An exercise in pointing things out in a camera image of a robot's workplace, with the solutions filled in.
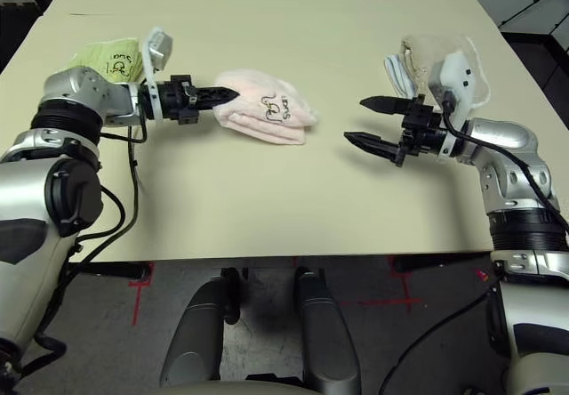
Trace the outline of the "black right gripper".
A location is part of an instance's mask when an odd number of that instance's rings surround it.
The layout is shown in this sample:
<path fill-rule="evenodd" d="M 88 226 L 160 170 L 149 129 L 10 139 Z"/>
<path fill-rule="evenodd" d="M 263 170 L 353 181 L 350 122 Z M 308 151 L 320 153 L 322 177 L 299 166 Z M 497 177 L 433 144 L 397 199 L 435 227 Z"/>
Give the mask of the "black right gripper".
<path fill-rule="evenodd" d="M 443 148 L 447 131 L 440 127 L 442 115 L 424 101 L 425 95 L 419 94 L 412 99 L 372 96 L 359 102 L 361 106 L 376 113 L 404 116 L 398 144 L 365 132 L 344 132 L 343 136 L 357 148 L 394 161 L 397 166 L 402 166 L 407 156 L 417 157 L 421 153 L 438 155 Z"/>

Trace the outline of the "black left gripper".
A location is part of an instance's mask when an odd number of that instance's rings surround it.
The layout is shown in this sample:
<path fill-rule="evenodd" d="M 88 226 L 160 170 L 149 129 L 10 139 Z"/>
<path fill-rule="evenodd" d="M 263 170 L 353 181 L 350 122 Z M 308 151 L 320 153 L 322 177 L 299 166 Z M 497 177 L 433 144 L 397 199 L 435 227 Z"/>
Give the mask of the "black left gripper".
<path fill-rule="evenodd" d="M 172 75 L 168 81 L 157 84 L 163 119 L 179 125 L 198 122 L 199 110 L 209 110 L 236 99 L 239 93 L 222 87 L 195 88 L 191 75 Z"/>

